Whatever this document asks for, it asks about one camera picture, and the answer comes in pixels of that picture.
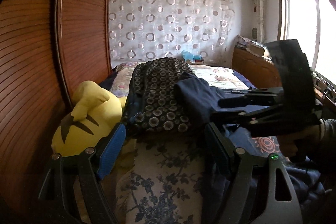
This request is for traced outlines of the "person right hand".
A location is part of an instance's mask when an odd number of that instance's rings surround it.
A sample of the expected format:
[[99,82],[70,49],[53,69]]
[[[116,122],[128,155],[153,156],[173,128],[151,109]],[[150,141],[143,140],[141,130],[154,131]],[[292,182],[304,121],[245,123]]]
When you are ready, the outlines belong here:
[[331,143],[335,141],[335,119],[320,119],[318,125],[289,135],[277,136],[277,140],[280,151],[288,156],[294,155],[300,148]]

